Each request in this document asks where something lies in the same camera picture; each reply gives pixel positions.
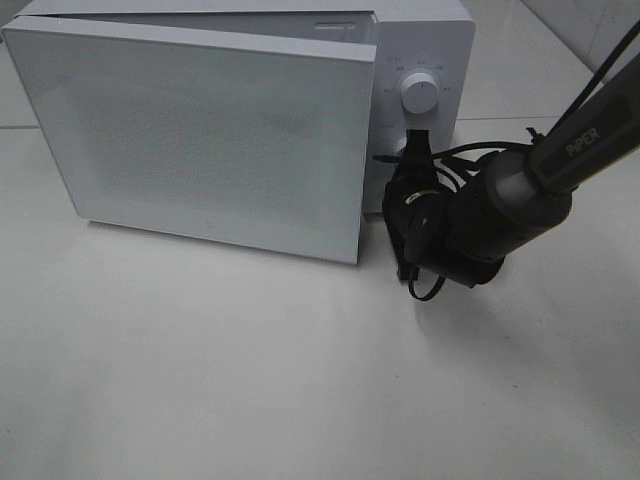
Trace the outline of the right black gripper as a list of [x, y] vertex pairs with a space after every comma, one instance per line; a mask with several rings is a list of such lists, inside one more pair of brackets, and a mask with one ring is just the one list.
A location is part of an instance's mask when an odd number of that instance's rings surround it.
[[396, 258], [398, 279], [414, 285], [421, 268], [405, 253], [411, 224], [424, 206], [444, 192], [432, 158], [429, 131], [407, 130], [406, 144], [400, 152], [381, 155], [380, 162], [395, 166], [385, 185], [382, 212]]

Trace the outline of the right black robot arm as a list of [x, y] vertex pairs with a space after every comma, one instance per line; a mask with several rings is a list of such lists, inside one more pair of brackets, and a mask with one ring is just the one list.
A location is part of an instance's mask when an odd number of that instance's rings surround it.
[[429, 301], [446, 281], [491, 281], [506, 257], [566, 220], [573, 192], [639, 146], [639, 60], [606, 75], [638, 37], [633, 25], [551, 130], [528, 144], [485, 141], [434, 153], [426, 130], [409, 130], [392, 164], [382, 213], [397, 276]]

